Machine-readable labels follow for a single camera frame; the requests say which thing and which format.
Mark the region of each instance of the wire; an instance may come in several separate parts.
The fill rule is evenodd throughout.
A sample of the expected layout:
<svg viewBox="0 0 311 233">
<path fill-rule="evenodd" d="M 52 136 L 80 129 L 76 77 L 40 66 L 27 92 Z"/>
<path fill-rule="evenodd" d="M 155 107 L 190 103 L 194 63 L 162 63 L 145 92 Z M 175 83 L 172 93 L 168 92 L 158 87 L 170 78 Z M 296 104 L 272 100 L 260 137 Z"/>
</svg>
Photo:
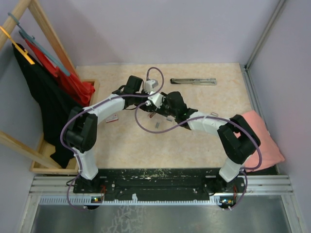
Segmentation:
<svg viewBox="0 0 311 233">
<path fill-rule="evenodd" d="M 106 186 L 105 185 L 101 185 L 101 187 L 103 187 L 101 189 L 101 196 L 102 196 L 102 201 L 103 201 L 103 199 L 104 199 L 103 192 L 104 192 L 104 195 L 105 195 L 106 194 Z"/>
<path fill-rule="evenodd" d="M 70 191 L 70 189 L 71 189 L 71 187 L 72 187 L 72 184 L 80 177 L 81 173 L 82 173 L 82 171 L 80 171 L 80 172 L 78 173 L 78 175 L 77 175 L 75 178 L 72 179 L 72 181 L 71 181 L 71 183 L 70 183 L 70 185 L 69 185 L 69 187 L 68 187 L 68 189 L 67 189 L 67 195 L 66 195 L 66 197 L 67 197 L 67 202 L 68 202 L 68 204 L 69 204 L 72 208 L 74 208 L 74 209 L 76 209 L 76 210 L 79 210 L 79 211 L 86 211 L 86 210 L 87 210 L 87 207 L 86 207 L 86 206 L 84 206 L 83 209 L 77 208 L 77 207 L 75 207 L 74 205 L 72 205 L 72 203 L 70 202 L 70 199 L 69 199 L 69 191 Z"/>
<path fill-rule="evenodd" d="M 237 200 L 237 187 L 236 186 L 233 186 L 233 191 L 234 191 L 233 199 Z"/>
<path fill-rule="evenodd" d="M 183 124 L 185 124 L 185 123 L 187 123 L 187 122 L 189 122 L 189 121 L 192 121 L 192 120 L 198 120 L 198 119 L 203 119 L 203 118 L 204 118 L 204 119 L 207 118 L 207 119 L 214 119 L 214 120 L 222 120 L 222 121 L 225 121 L 225 122 L 227 122 L 227 123 L 230 123 L 231 125 L 237 127 L 239 130 L 241 130 L 241 131 L 251 140 L 251 142 L 254 144 L 254 146 L 255 146 L 255 148 L 256 148 L 256 150 L 257 150 L 257 152 L 258 152 L 258 156 L 259 156 L 258 165 L 257 165 L 256 167 L 243 167 L 243 169 L 255 170 L 255 169 L 257 169 L 257 168 L 259 168 L 259 167 L 261 166 L 261 164 L 262 164 L 262 154 L 261 154 L 261 152 L 260 152 L 260 149 L 259 149 L 259 147 L 258 147 L 256 141 L 253 139 L 253 137 L 252 137 L 245 129 L 243 129 L 240 125 L 236 124 L 235 122 L 233 122 L 233 121 L 231 121 L 231 120 L 228 120 L 228 119 L 225 119 L 225 118 L 217 117 L 217 116 L 197 116 L 197 117 L 194 117 L 194 118 L 190 118 L 190 119 L 184 120 L 184 121 L 180 122 L 179 124 L 177 124 L 177 125 L 175 125 L 175 126 L 169 128 L 169 129 L 166 129 L 166 130 L 162 130 L 162 131 L 151 131 L 151 130 L 148 130 L 148 129 L 146 129 L 145 127 L 143 127 L 143 126 L 140 124 L 140 122 L 138 121 L 138 118 L 137 118 L 137 111 L 138 111 L 138 109 L 139 109 L 141 106 L 145 105 L 145 104 L 146 104 L 146 103 L 141 103 L 141 104 L 139 104 L 139 105 L 137 106 L 136 110 L 135 110 L 135 115 L 134 115 L 134 116 L 135 116 L 135 121 L 136 121 L 136 123 L 137 123 L 138 126 L 141 127 L 144 131 L 147 131 L 147 132 L 149 132 L 149 133 L 166 133 L 166 132 L 171 131 L 171 130 L 177 128 L 178 126 L 181 126 L 181 125 L 183 125 Z M 236 206 L 241 202 L 241 199 L 244 197 L 244 195 L 245 195 L 245 193 L 246 193 L 246 189 L 247 189 L 247 175 L 246 175 L 246 173 L 245 173 L 243 170 L 241 170 L 240 172 L 245 176 L 245 188 L 244 188 L 244 190 L 243 190 L 243 193 L 242 193 L 241 197 L 240 197 L 239 200 L 237 201 L 237 203 L 236 203 L 234 206 L 232 206 L 231 208 L 229 208 L 230 210 L 232 210 L 234 207 L 236 207 Z"/>
<path fill-rule="evenodd" d="M 241 202 L 241 200 L 243 199 L 243 197 L 244 197 L 244 195 L 245 195 L 245 193 L 246 193 L 247 185 L 248 185 L 247 175 L 246 175 L 246 173 L 245 173 L 244 171 L 240 171 L 240 173 L 242 173 L 242 174 L 244 175 L 244 177 L 245 177 L 245 186 L 244 186 L 244 190 L 243 190 L 243 192 L 242 192 L 240 198 L 238 199 L 238 201 L 235 203 L 234 206 L 229 207 L 228 209 L 223 209 L 223 210 L 230 210 L 230 211 L 231 211 L 231 210 L 233 210 L 234 208 L 236 208 L 237 205 Z"/>
<path fill-rule="evenodd" d="M 69 184 L 68 184 L 68 183 L 69 183 L 69 182 L 71 182 L 72 180 L 73 180 L 73 179 L 71 179 L 70 181 L 67 181 L 67 182 L 66 182 L 66 185 L 67 185 L 67 186 L 69 186 Z"/>
<path fill-rule="evenodd" d="M 77 151 L 75 151 L 72 147 L 66 145 L 66 143 L 64 142 L 63 137 L 64 137 L 64 133 L 65 133 L 67 127 L 68 127 L 75 119 L 77 119 L 78 117 L 82 116 L 84 113 L 87 113 L 87 112 L 89 112 L 89 111 L 92 111 L 93 109 L 98 108 L 99 106 L 101 106 L 101 105 L 107 103 L 108 101 L 112 101 L 112 100 L 115 100 L 115 99 L 118 99 L 118 98 L 122 98 L 122 97 L 147 98 L 147 97 L 154 96 L 154 95 L 156 95 L 157 93 L 159 93 L 159 92 L 161 91 L 161 89 L 163 88 L 163 86 L 164 86 L 164 75 L 163 75 L 162 71 L 161 71 L 159 68 L 157 68 L 157 67 L 150 67 L 150 68 L 147 70 L 146 80 L 149 80 L 149 73 L 150 73 L 150 70 L 152 70 L 152 69 L 156 69 L 157 71 L 159 71 L 159 73 L 160 73 L 160 75 L 161 75 L 161 78 L 162 78 L 162 84 L 161 84 L 160 88 L 159 88 L 156 92 L 152 93 L 151 95 L 144 95 L 144 96 L 140 96 L 140 95 L 128 95 L 128 94 L 126 94 L 126 95 L 121 95 L 121 96 L 115 96 L 115 97 L 112 97 L 112 98 L 110 98 L 110 99 L 105 99 L 105 100 L 103 100 L 103 101 L 97 103 L 95 106 L 90 107 L 90 108 L 88 108 L 88 109 L 86 109 L 86 110 L 84 110 L 84 111 L 78 113 L 77 115 L 75 115 L 73 118 L 71 118 L 71 119 L 64 125 L 64 127 L 63 127 L 63 129 L 62 129 L 62 131 L 61 131 L 61 133 L 60 133 L 60 142 L 61 142 L 61 144 L 63 145 L 63 147 L 65 147 L 65 148 L 67 148 L 67 149 L 69 149 L 70 151 L 73 152 L 74 156 L 77 158 L 77 161 L 78 161 L 78 164 L 79 164 L 79 169 L 80 169 L 78 175 L 72 180 L 72 182 L 70 183 L 70 185 L 69 185 L 69 187 L 68 187 L 68 190 L 67 190 L 67 202 L 68 202 L 68 204 L 69 204 L 71 207 L 73 207 L 74 209 L 77 209 L 77 210 L 85 210 L 85 209 L 80 209 L 80 208 L 77 208 L 77 207 L 73 206 L 73 205 L 71 204 L 71 202 L 70 202 L 70 199 L 69 199 L 69 191 L 70 191 L 70 188 L 72 187 L 72 184 L 80 177 L 80 175 L 81 175 L 81 173 L 82 173 L 82 171 L 83 171 L 83 167 L 82 167 L 81 159 L 80 159 L 80 157 L 79 157 Z"/>
</svg>

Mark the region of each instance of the marble-patterned surface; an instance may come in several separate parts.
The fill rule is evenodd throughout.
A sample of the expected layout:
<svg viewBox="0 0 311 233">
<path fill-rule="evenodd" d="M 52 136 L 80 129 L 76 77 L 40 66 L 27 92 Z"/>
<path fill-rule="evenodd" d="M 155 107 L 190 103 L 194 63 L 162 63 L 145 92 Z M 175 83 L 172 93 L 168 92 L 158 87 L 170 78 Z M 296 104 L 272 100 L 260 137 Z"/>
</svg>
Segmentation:
<svg viewBox="0 0 311 233">
<path fill-rule="evenodd" d="M 143 79 L 149 67 L 156 66 L 165 77 L 163 92 L 180 91 L 188 107 L 203 113 L 216 112 L 220 117 L 232 117 L 251 110 L 240 66 L 228 64 L 159 64 L 105 65 L 77 67 L 83 79 L 98 79 L 98 101 L 126 84 L 130 75 Z M 150 78 L 160 79 L 153 70 Z M 171 78 L 216 78 L 216 86 L 170 84 Z M 141 124 L 153 131 L 174 125 L 165 117 L 139 111 Z M 119 120 L 102 122 L 98 127 L 96 162 L 99 168 L 184 168 L 221 167 L 226 159 L 219 138 L 204 132 L 183 128 L 168 133 L 151 134 L 143 131 L 134 119 L 134 111 L 121 111 Z"/>
</svg>

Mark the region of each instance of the pink towel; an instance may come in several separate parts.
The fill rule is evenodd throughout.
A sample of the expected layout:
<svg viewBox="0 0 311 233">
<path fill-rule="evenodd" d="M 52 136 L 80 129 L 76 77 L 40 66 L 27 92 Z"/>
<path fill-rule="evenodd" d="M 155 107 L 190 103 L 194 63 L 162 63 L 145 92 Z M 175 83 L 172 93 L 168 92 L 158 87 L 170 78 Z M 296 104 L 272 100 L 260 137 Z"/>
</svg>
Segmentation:
<svg viewBox="0 0 311 233">
<path fill-rule="evenodd" d="M 285 159 L 281 154 L 279 148 L 277 147 L 276 143 L 271 138 L 261 117 L 254 110 L 247 112 L 242 116 L 245 118 L 247 123 L 250 125 L 250 127 L 253 129 L 253 131 L 256 133 L 261 141 L 259 149 L 262 154 L 262 165 L 260 166 L 260 168 L 254 171 L 262 170 L 271 167 L 277 163 L 283 162 Z M 255 153 L 252 154 L 245 162 L 245 167 L 255 167 L 257 166 L 258 161 L 258 153 L 257 151 L 255 151 Z"/>
</svg>

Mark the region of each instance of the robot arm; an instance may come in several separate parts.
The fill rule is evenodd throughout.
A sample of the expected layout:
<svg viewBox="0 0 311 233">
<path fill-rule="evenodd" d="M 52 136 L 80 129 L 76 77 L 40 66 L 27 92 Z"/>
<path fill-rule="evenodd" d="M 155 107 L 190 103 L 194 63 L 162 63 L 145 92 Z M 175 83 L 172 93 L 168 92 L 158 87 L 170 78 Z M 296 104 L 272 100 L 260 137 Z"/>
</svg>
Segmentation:
<svg viewBox="0 0 311 233">
<path fill-rule="evenodd" d="M 74 108 L 71 111 L 69 119 L 72 119 L 81 111 L 89 110 L 69 124 L 64 134 L 64 140 L 77 152 L 77 159 L 81 160 L 79 166 L 81 164 L 82 167 L 79 168 L 82 170 L 81 176 L 85 179 L 92 180 L 98 173 L 93 146 L 96 142 L 97 125 L 108 116 L 130 105 L 140 105 L 140 109 L 143 111 L 155 112 L 165 117 L 173 116 L 177 123 L 195 117 L 207 116 L 207 114 L 201 113 L 196 109 L 188 108 L 179 92 L 171 92 L 169 94 L 161 92 L 146 97 L 148 94 L 154 93 L 157 81 L 147 80 L 143 90 L 139 93 L 142 82 L 141 78 L 130 76 L 127 84 L 114 91 L 107 98 L 109 101 L 105 104 L 97 103 L 84 109 Z M 258 146 L 260 145 L 260 140 L 242 116 L 235 115 L 230 120 L 244 128 L 257 142 Z M 188 130 L 204 131 L 220 138 L 228 158 L 220 169 L 219 174 L 226 182 L 230 182 L 239 174 L 244 162 L 256 150 L 253 143 L 243 132 L 219 119 L 201 118 L 188 121 L 180 126 Z"/>
</svg>

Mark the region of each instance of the wooden rack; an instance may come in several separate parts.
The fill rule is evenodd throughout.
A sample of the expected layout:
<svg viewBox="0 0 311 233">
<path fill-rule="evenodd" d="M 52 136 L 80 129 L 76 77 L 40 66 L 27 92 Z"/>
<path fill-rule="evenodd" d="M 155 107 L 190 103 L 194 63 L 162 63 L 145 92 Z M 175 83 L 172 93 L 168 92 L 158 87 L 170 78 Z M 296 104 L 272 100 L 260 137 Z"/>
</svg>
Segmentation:
<svg viewBox="0 0 311 233">
<path fill-rule="evenodd" d="M 57 54 L 61 63 L 65 66 L 67 70 L 69 70 L 71 73 L 76 74 L 78 77 L 78 74 L 76 73 L 75 67 L 71 59 L 67 55 L 67 52 L 65 51 L 55 30 L 53 29 L 45 12 L 43 11 L 39 0 L 19 0 L 18 4 L 15 6 L 14 10 L 11 13 L 18 20 L 20 20 L 21 16 L 24 14 L 27 8 L 30 10 L 31 14 L 40 26 L 42 32 L 46 36 L 52 48 L 55 50 L 55 53 Z M 15 26 L 16 22 L 11 17 L 8 17 L 2 27 L 9 34 L 11 34 Z M 0 30 L 0 50 L 2 49 L 7 39 L 8 37 Z M 95 90 L 99 89 L 99 82 L 97 80 L 83 81 L 92 83 L 95 87 Z M 94 94 L 91 98 L 90 104 L 94 104 L 96 102 L 97 92 L 95 93 L 96 94 Z M 32 159 L 33 163 L 30 171 L 43 174 L 76 174 L 78 172 L 78 165 L 74 158 L 71 159 L 66 169 L 62 169 L 59 164 L 57 164 L 53 159 L 50 158 L 50 155 L 55 152 L 55 147 L 44 141 L 43 135 L 41 137 L 37 150 L 26 146 L 25 144 L 19 142 L 15 138 L 2 131 L 0 131 L 0 143 Z"/>
</svg>

